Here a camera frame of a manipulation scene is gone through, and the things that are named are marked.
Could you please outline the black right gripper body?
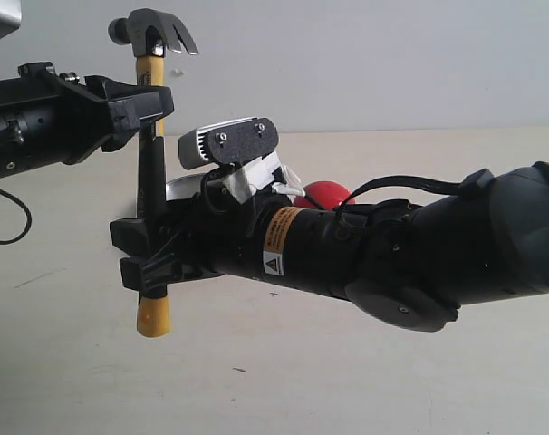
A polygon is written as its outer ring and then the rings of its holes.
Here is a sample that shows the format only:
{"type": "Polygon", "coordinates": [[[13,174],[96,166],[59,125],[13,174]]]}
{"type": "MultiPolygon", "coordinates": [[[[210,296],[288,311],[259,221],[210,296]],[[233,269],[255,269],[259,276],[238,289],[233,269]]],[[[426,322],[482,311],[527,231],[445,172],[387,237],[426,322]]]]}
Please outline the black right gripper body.
{"type": "Polygon", "coordinates": [[[174,193],[161,222],[156,252],[159,281],[196,281],[222,275],[265,281],[263,244],[268,191],[240,204],[226,191],[174,193]]]}

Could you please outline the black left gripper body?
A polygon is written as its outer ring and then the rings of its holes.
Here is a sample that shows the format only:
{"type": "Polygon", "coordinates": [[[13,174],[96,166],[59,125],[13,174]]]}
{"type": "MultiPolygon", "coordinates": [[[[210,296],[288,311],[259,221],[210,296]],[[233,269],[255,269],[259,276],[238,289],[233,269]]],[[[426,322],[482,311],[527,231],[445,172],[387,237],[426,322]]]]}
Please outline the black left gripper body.
{"type": "Polygon", "coordinates": [[[94,151],[120,149],[120,83],[89,75],[84,83],[57,74],[50,62],[18,67],[18,93],[11,126],[15,166],[75,165],[94,151]]]}

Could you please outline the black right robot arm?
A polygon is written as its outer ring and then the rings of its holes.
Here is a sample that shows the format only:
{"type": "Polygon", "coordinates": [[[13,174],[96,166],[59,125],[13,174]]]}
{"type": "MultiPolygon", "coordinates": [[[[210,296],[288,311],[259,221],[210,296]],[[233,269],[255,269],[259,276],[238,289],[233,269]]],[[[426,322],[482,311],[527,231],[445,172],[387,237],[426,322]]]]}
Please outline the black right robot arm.
{"type": "Polygon", "coordinates": [[[238,203],[199,187],[153,219],[110,224],[124,253],[123,285],[158,299],[167,285],[239,276],[349,302],[386,324],[436,332],[459,309],[549,294],[549,163],[459,183],[412,176],[363,190],[407,187],[439,194],[299,208],[271,188],[238,203]]]}

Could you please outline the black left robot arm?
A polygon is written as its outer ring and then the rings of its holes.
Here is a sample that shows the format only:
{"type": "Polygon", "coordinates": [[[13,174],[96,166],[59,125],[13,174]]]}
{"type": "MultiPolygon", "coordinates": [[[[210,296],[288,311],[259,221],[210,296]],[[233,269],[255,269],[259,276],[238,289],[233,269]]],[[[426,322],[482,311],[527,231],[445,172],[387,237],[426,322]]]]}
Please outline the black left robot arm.
{"type": "Polygon", "coordinates": [[[51,62],[22,64],[17,77],[0,79],[0,179],[117,151],[173,111],[163,85],[80,78],[57,73],[51,62]]]}

